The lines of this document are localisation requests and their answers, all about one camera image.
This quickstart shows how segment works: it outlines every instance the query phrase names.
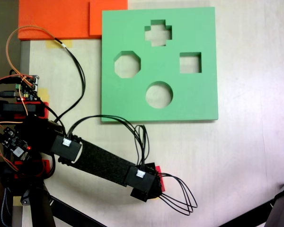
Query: black wire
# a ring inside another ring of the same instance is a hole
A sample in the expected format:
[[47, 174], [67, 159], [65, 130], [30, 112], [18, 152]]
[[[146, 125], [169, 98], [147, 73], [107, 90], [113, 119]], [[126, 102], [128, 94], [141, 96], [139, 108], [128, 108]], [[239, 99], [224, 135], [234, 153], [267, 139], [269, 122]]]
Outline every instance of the black wire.
[[167, 205], [169, 205], [169, 206], [170, 206], [172, 209], [174, 209], [175, 211], [177, 211], [177, 212], [179, 212], [179, 213], [181, 213], [181, 214], [184, 214], [184, 215], [186, 215], [186, 216], [189, 216], [189, 215], [190, 215], [190, 213], [189, 213], [189, 214], [186, 214], [186, 213], [183, 213], [183, 212], [177, 210], [176, 208], [174, 208], [173, 206], [171, 206], [168, 202], [166, 202], [161, 196], [159, 196], [159, 198], [160, 198], [161, 200], [163, 200]]
[[[32, 90], [31, 87], [29, 87], [24, 82], [22, 82], [21, 85], [23, 87], [25, 87], [25, 89], [28, 91], [28, 93], [31, 94], [32, 96], [34, 96], [34, 98], [36, 98], [37, 101], [39, 101], [44, 106], [44, 108], [48, 109], [49, 112], [51, 112], [56, 118], [58, 117], [58, 115], [37, 96], [37, 94]], [[60, 122], [60, 124], [62, 126], [63, 134], [64, 134], [64, 136], [66, 136], [66, 130], [65, 130], [64, 124], [62, 123], [61, 120], [59, 120], [59, 122]]]
[[187, 210], [183, 207], [180, 207], [179, 205], [175, 204], [173, 201], [171, 201], [170, 199], [168, 199], [164, 194], [161, 195], [161, 197], [163, 197], [164, 199], [166, 199], [167, 201], [171, 202], [173, 205], [175, 205], [176, 207], [180, 208], [181, 210], [184, 210], [184, 211], [187, 211], [188, 212], [188, 215], [189, 213], [192, 213], [191, 210]]
[[[147, 143], [148, 143], [148, 155], [149, 155], [149, 138], [148, 138], [148, 134], [147, 134], [147, 131], [146, 131], [146, 128], [145, 128], [144, 125], [137, 125], [137, 126], [134, 127], [129, 121], [127, 121], [126, 119], [124, 119], [122, 117], [99, 114], [99, 115], [84, 117], [84, 118], [78, 120], [77, 122], [75, 122], [71, 126], [71, 128], [69, 129], [69, 131], [67, 133], [67, 138], [69, 138], [69, 139], [71, 138], [72, 132], [80, 123], [82, 123], [83, 121], [85, 121], [89, 118], [95, 118], [95, 117], [104, 117], [104, 118], [109, 118], [109, 119], [113, 119], [115, 121], [118, 121], [121, 124], [123, 124], [134, 135], [135, 146], [136, 146], [137, 154], [138, 154], [137, 165], [139, 164], [139, 159], [140, 159], [139, 151], [138, 151], [138, 147], [137, 147], [137, 142], [138, 142], [138, 144], [141, 147], [141, 152], [142, 152], [140, 169], [143, 170], [144, 166], [145, 166], [145, 158], [144, 157], [145, 157], [145, 148], [146, 148]], [[142, 131], [143, 131], [142, 139], [141, 139], [140, 129], [142, 129]]]
[[13, 72], [16, 73], [14, 70], [10, 70], [9, 75], [11, 76], [13, 74]]
[[[184, 215], [189, 216], [190, 213], [192, 213], [192, 212], [194, 211], [193, 208], [197, 208], [197, 207], [198, 207], [198, 204], [197, 204], [197, 202], [196, 202], [196, 200], [195, 200], [194, 195], [192, 194], [192, 192], [190, 191], [190, 189], [188, 188], [188, 186], [185, 184], [185, 182], [184, 182], [183, 180], [181, 180], [180, 178], [178, 178], [178, 177], [176, 177], [176, 176], [173, 176], [173, 175], [171, 175], [171, 174], [167, 174], [167, 173], [159, 173], [159, 177], [172, 177], [172, 178], [174, 178], [174, 179], [179, 183], [179, 185], [181, 186], [181, 189], [182, 189], [182, 192], [183, 192], [183, 195], [184, 195], [184, 198], [185, 198], [185, 202], [181, 202], [181, 201], [179, 201], [179, 200], [176, 200], [176, 199], [172, 198], [171, 196], [166, 195], [166, 194], [164, 194], [164, 193], [162, 193], [162, 195], [159, 196], [159, 198], [162, 199], [162, 200], [163, 200], [167, 205], [169, 205], [172, 209], [176, 210], [177, 212], [179, 212], [179, 213], [181, 213], [181, 214], [184, 214]], [[195, 206], [192, 205], [186, 188], [188, 189], [188, 191], [189, 191], [191, 197], [193, 198], [193, 200], [194, 200], [194, 202], [195, 202]], [[185, 208], [183, 208], [183, 207], [177, 205], [176, 203], [174, 203], [174, 202], [171, 201], [170, 199], [172, 199], [173, 201], [178, 202], [178, 203], [180, 203], [180, 204], [182, 204], [182, 205], [185, 205], [185, 206], [187, 207], [187, 209], [185, 209]], [[182, 210], [187, 211], [188, 213], [183, 213], [182, 211], [180, 211], [180, 210], [178, 210], [177, 208], [173, 207], [172, 204], [175, 205], [176, 207], [182, 209]]]
[[[57, 42], [59, 42], [60, 44], [62, 44], [62, 42], [55, 38], [55, 40]], [[78, 72], [79, 72], [79, 75], [80, 75], [80, 79], [81, 79], [81, 83], [82, 83], [82, 93], [81, 93], [81, 96], [79, 97], [79, 99], [73, 104], [71, 105], [66, 111], [64, 111], [62, 114], [60, 114], [56, 120], [54, 120], [55, 123], [57, 123], [66, 113], [68, 113], [68, 111], [70, 111], [71, 109], [73, 109], [80, 101], [81, 99], [83, 98], [84, 96], [84, 93], [85, 93], [85, 89], [86, 89], [86, 81], [85, 81], [85, 74], [84, 74], [84, 71], [80, 65], [80, 63], [78, 62], [78, 60], [76, 59], [76, 57], [70, 52], [69, 49], [65, 48], [66, 51], [68, 52], [68, 54], [71, 56], [72, 60], [74, 61], [77, 69], [78, 69]]]

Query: octagonal hole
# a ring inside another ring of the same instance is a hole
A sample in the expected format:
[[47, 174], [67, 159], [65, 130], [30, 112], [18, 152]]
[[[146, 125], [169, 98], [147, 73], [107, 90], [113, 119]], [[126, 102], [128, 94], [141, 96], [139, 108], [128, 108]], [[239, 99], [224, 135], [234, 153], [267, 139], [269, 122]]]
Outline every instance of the octagonal hole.
[[120, 78], [133, 78], [141, 69], [141, 59], [133, 51], [121, 51], [115, 57], [115, 73]]
[[147, 103], [157, 109], [168, 106], [173, 98], [171, 87], [162, 81], [152, 83], [146, 91]]

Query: cross-shaped hole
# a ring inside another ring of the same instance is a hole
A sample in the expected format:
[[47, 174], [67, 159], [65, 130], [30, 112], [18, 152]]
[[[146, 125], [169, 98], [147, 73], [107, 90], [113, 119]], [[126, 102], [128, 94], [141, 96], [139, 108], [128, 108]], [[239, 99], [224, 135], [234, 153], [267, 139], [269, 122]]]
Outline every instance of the cross-shaped hole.
[[145, 26], [145, 40], [151, 41], [151, 46], [166, 46], [171, 39], [171, 26], [166, 26], [165, 20], [151, 20], [151, 26]]

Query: square hole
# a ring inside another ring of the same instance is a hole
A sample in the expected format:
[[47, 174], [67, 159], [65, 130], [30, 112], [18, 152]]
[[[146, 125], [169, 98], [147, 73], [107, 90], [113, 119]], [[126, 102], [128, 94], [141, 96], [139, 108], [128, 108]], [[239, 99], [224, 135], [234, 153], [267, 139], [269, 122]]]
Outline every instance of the square hole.
[[201, 73], [202, 59], [200, 52], [180, 53], [180, 73]]

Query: circular hole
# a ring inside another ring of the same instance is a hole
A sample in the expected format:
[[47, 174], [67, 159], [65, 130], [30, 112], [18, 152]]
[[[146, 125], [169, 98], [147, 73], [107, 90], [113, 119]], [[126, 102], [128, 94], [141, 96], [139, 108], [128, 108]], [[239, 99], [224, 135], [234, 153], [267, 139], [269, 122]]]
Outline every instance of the circular hole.
[[146, 101], [154, 108], [164, 108], [168, 106], [173, 98], [171, 87], [162, 81], [152, 83], [146, 91]]

